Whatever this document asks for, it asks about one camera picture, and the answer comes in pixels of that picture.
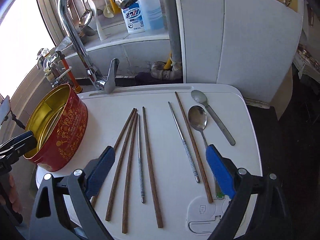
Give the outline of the person left hand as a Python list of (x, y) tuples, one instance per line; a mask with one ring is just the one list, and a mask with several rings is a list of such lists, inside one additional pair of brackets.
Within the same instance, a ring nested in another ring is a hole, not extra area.
[(12, 204), (12, 209), (17, 213), (22, 213), (23, 207), (19, 199), (15, 180), (11, 173), (1, 176), (1, 184)]

